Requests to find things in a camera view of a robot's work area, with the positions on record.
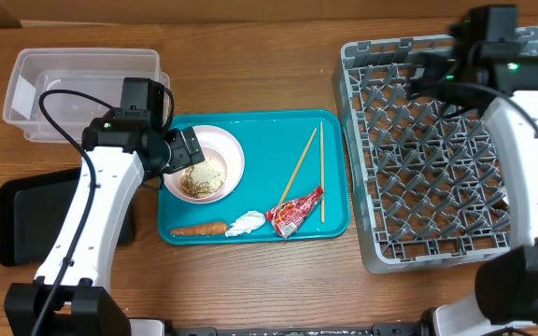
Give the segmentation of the pink plate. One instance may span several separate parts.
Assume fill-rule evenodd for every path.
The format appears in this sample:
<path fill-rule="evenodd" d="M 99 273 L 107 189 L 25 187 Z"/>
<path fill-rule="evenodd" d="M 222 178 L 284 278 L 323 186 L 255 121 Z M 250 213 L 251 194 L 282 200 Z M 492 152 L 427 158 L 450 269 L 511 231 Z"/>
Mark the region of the pink plate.
<path fill-rule="evenodd" d="M 173 174 L 163 175 L 164 186 L 180 200 L 187 203 L 213 203 L 229 195 L 240 182 L 245 170 L 245 155 L 237 139 L 224 129 L 211 125 L 192 127 L 203 150 L 209 147 L 218 151 L 227 164 L 227 177 L 223 189 L 207 200 L 193 200 L 183 196 L 174 184 Z"/>

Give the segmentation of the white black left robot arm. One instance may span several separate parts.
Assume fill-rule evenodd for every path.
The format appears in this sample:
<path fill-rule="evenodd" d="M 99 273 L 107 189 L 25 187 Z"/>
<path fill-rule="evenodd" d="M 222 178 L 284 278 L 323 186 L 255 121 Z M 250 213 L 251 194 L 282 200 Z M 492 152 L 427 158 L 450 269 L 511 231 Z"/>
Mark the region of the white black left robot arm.
<path fill-rule="evenodd" d="M 111 266 L 137 189 L 203 161 L 195 131 L 96 118 L 77 148 L 82 166 L 63 226 L 33 282 L 10 285 L 8 324 L 16 335 L 166 335 L 167 322 L 131 319 L 111 298 Z"/>

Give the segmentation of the white tissue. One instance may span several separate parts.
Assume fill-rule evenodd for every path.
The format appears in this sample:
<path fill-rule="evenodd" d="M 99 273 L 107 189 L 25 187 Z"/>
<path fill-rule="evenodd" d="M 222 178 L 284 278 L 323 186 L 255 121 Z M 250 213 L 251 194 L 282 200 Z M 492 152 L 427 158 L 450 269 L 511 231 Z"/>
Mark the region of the white tissue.
<path fill-rule="evenodd" d="M 244 233 L 252 233 L 259 229 L 266 222 L 266 218 L 263 213 L 256 210 L 247 211 L 244 215 L 237 218 L 235 222 L 229 225 L 228 230 L 225 232 L 226 237 L 235 237 Z"/>

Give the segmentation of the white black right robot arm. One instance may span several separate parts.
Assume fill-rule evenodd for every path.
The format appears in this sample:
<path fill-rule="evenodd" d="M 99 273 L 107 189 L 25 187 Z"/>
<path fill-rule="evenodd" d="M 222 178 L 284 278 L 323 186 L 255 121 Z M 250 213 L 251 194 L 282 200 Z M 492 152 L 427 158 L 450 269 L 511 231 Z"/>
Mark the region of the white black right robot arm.
<path fill-rule="evenodd" d="M 424 315 L 433 335 L 493 335 L 538 325 L 538 55 L 504 45 L 474 55 L 420 52 L 409 93 L 478 110 L 509 199 L 511 248 L 481 265 L 474 292 Z"/>

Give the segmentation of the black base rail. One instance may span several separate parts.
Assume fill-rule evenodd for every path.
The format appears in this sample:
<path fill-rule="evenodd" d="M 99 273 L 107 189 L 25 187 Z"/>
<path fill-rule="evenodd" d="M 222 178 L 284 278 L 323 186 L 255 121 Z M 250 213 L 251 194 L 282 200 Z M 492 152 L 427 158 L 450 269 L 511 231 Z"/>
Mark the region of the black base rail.
<path fill-rule="evenodd" d="M 131 318 L 133 336 L 420 336 L 430 335 L 419 322 L 377 323 L 368 328 L 289 328 L 289 329 L 176 329 L 169 320 Z"/>

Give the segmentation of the black plastic tray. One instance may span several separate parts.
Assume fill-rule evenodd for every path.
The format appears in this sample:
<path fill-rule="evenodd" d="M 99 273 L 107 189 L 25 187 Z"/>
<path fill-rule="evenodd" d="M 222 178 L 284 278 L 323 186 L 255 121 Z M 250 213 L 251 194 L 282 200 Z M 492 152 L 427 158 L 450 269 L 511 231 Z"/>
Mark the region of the black plastic tray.
<path fill-rule="evenodd" d="M 75 194 L 80 170 L 9 180 L 0 188 L 0 264 L 43 262 Z"/>

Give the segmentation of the pink bowl with rice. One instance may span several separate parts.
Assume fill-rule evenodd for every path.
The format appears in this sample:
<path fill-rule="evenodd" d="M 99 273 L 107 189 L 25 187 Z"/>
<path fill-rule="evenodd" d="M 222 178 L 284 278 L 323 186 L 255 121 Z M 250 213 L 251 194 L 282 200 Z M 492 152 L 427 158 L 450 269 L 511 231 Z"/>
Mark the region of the pink bowl with rice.
<path fill-rule="evenodd" d="M 217 150 L 204 147 L 205 160 L 173 174 L 177 190 L 186 198 L 207 200 L 218 194 L 227 177 L 227 164 Z"/>

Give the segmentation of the left wooden chopstick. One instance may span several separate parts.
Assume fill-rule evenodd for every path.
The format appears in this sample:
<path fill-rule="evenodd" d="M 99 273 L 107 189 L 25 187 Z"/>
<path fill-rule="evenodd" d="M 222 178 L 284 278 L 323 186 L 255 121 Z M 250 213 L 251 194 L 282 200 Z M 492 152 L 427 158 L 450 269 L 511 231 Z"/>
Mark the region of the left wooden chopstick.
<path fill-rule="evenodd" d="M 285 189 L 284 189 L 284 191 L 283 191 L 283 193 L 282 193 L 282 195 L 281 195 L 281 197 L 280 197 L 279 202 L 278 202 L 277 205 L 281 205 L 281 204 L 283 204 L 284 201 L 286 200 L 286 198 L 287 198 L 287 196 L 288 196 L 288 193 L 289 193 L 289 191 L 290 191 L 290 188 L 291 188 L 291 186 L 292 186 L 292 184 L 293 184 L 293 181 L 294 181 L 294 179 L 296 178 L 296 176 L 297 176 L 297 174 L 298 174 L 298 172 L 299 172 L 299 170 L 300 170 L 300 168 L 301 168 L 301 166 L 302 166 L 302 164 L 303 164 L 303 162 L 304 162 L 304 159 L 305 159 L 305 157 L 306 157 L 306 155 L 307 155 L 307 152 L 308 152 L 309 148 L 311 147 L 311 145 L 312 145 L 312 143 L 313 143 L 313 140 L 314 140 L 314 138 L 315 138 L 316 133 L 317 133 L 317 128 L 315 128 L 315 129 L 313 130 L 313 132 L 311 133 L 311 135 L 310 135 L 310 137 L 309 137 L 309 139 L 308 139 L 308 141 L 307 141 L 307 143 L 306 143 L 306 145 L 305 145 L 305 147 L 304 147 L 304 150 L 303 150 L 303 152 L 302 152 L 300 158 L 298 159 L 298 161 L 297 161 L 297 163 L 296 163 L 296 166 L 294 167 L 294 169 L 293 169 L 293 171 L 292 171 L 292 173 L 291 173 L 291 176 L 290 176 L 290 179 L 289 179 L 289 181 L 288 181 L 288 184 L 287 184 L 287 186 L 285 187 Z"/>

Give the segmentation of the red snack wrapper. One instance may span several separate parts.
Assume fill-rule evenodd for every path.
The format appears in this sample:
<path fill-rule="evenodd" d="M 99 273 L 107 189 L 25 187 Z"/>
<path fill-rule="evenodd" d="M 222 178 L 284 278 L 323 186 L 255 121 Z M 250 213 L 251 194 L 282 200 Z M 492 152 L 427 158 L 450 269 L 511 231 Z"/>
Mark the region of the red snack wrapper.
<path fill-rule="evenodd" d="M 264 217 L 280 237 L 288 239 L 300 229 L 323 197 L 324 190 L 321 186 L 318 186 L 304 197 L 290 200 L 269 209 L 264 213 Z"/>

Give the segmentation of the teal serving tray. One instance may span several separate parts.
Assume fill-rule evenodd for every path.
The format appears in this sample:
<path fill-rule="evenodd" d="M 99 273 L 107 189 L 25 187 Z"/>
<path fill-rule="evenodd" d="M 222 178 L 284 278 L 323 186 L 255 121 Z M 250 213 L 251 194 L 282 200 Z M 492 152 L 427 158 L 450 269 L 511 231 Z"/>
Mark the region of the teal serving tray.
<path fill-rule="evenodd" d="M 248 210 L 265 212 L 279 201 L 291 173 L 315 128 L 317 133 L 293 181 L 286 200 L 303 197 L 320 185 L 319 125 L 324 128 L 325 222 L 320 207 L 302 224 L 292 240 L 333 238 L 348 227 L 351 214 L 347 189 L 344 144 L 339 120 L 329 110 L 287 110 L 184 115 L 175 127 L 217 126 L 233 135 L 245 155 L 244 174 L 225 198 L 213 203 L 187 203 L 162 189 L 158 202 L 158 232 L 172 245 L 215 245 L 278 242 L 270 224 L 250 234 L 226 236 L 175 236 L 170 230 L 212 221 L 233 222 Z"/>

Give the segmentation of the grey dishwasher rack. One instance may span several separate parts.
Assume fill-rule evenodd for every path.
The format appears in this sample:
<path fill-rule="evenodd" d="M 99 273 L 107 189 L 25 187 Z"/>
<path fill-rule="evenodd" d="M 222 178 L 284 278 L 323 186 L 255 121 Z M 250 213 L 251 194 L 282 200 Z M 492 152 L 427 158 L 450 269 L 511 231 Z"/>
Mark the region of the grey dishwasher rack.
<path fill-rule="evenodd" d="M 333 76 L 352 171 L 361 258 L 371 273 L 493 259 L 511 248 L 498 151 L 476 111 L 406 88 L 420 52 L 449 35 L 350 42 Z"/>

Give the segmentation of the orange carrot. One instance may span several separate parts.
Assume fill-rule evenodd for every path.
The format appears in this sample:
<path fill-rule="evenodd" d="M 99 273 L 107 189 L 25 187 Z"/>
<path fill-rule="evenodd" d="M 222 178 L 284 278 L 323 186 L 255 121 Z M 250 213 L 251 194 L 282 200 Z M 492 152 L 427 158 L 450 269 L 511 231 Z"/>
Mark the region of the orange carrot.
<path fill-rule="evenodd" d="M 174 228 L 170 230 L 170 233 L 177 236 L 222 235 L 228 229 L 229 226 L 227 223 L 214 221 L 195 226 Z"/>

